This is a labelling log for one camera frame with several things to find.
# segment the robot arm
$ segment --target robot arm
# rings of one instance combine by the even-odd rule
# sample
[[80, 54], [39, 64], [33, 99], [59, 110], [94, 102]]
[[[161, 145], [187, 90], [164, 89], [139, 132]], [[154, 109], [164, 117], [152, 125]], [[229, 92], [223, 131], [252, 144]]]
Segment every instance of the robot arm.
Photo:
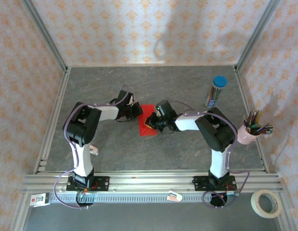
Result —
[[[225, 167], [227, 151], [235, 141], [235, 135], [230, 126], [212, 115], [177, 115], [166, 100], [158, 103], [156, 109], [157, 113], [154, 112], [147, 118], [146, 125], [160, 131], [165, 127], [172, 131], [199, 130], [212, 149], [210, 184], [216, 186], [223, 183], [229, 175]], [[229, 121], [217, 108], [212, 108], [207, 113], [221, 116]]]
[[[112, 101], [117, 103], [124, 98], [126, 94], [126, 91], [121, 90], [118, 98]], [[81, 104], [83, 103], [78, 102], [74, 106], [74, 109]], [[127, 119], [132, 119], [140, 114], [142, 114], [142, 109], [139, 103], [134, 101], [132, 93], [128, 93], [127, 97], [120, 104], [115, 106], [111, 104], [109, 106], [98, 107], [83, 106], [76, 111], [69, 122], [67, 136], [71, 141], [69, 144], [72, 148], [75, 167], [72, 176], [77, 185], [82, 188], [90, 188], [94, 184], [94, 169], [90, 161], [90, 142], [95, 136], [98, 123], [107, 119], [117, 120], [123, 116]]]

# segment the pencil cup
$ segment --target pencil cup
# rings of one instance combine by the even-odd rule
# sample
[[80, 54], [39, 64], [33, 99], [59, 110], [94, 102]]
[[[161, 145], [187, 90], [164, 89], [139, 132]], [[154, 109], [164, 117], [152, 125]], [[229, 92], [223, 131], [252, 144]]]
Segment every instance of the pencil cup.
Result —
[[205, 106], [214, 107], [215, 102], [218, 99], [219, 94], [221, 93], [223, 87], [227, 84], [227, 79], [223, 76], [216, 76], [213, 80], [210, 92], [208, 93], [205, 99]]
[[258, 136], [254, 136], [252, 134], [249, 134], [245, 130], [245, 127], [243, 125], [237, 131], [237, 141], [241, 144], [244, 144], [244, 145], [250, 144], [252, 141], [256, 141], [256, 138]]

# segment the gray marble surface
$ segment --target gray marble surface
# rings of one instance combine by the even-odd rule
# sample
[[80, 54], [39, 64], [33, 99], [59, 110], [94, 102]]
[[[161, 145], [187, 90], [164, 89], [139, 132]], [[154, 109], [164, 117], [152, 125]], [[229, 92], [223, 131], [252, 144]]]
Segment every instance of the gray marble surface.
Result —
[[[72, 68], [46, 171], [64, 171], [73, 167], [71, 148], [64, 139], [62, 126], [77, 102], [107, 103], [116, 98], [122, 85], [126, 84], [140, 104], [180, 100], [202, 112], [207, 110], [203, 102], [216, 75], [228, 79], [216, 106], [239, 128], [246, 111], [231, 66]], [[185, 109], [177, 103], [172, 106], [177, 113]], [[102, 121], [91, 144], [100, 151], [98, 156], [91, 157], [95, 171], [208, 170], [211, 164], [211, 149], [199, 131], [141, 137], [137, 119], [126, 123]], [[237, 143], [231, 152], [230, 167], [263, 168], [256, 144], [244, 146]]]

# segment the blue lid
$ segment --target blue lid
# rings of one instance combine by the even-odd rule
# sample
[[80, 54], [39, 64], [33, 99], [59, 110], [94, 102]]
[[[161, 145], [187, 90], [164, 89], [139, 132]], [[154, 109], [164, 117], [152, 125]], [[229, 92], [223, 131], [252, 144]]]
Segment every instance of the blue lid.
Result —
[[223, 88], [227, 84], [227, 79], [224, 76], [216, 76], [213, 80], [213, 83], [218, 88]]

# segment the masking tape roll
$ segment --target masking tape roll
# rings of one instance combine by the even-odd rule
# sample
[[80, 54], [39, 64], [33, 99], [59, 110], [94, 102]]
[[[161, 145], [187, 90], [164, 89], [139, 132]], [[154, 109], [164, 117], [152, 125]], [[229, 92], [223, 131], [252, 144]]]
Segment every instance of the masking tape roll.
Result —
[[[259, 205], [259, 198], [261, 196], [266, 196], [267, 198], [270, 199], [272, 203], [272, 210], [269, 213], [265, 212]], [[270, 190], [260, 190], [258, 192], [255, 192], [251, 196], [250, 203], [254, 211], [262, 218], [275, 218], [282, 211], [282, 203], [280, 199], [275, 193], [273, 193]]]

